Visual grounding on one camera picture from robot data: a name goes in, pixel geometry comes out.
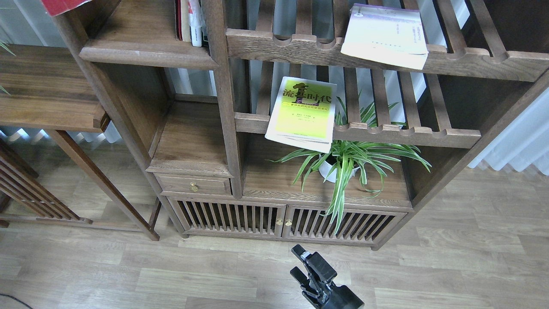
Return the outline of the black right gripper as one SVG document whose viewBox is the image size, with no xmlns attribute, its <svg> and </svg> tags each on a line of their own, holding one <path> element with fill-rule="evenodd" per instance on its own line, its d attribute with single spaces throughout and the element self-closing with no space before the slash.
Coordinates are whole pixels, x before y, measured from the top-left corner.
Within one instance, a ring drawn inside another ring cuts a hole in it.
<svg viewBox="0 0 549 309">
<path fill-rule="evenodd" d="M 300 284 L 302 295 L 316 309 L 363 309 L 364 302 L 347 286 L 336 286 L 332 280 L 337 276 L 335 269 L 317 252 L 311 254 L 300 244 L 292 253 L 303 262 L 308 276 L 294 267 L 290 275 Z"/>
</svg>

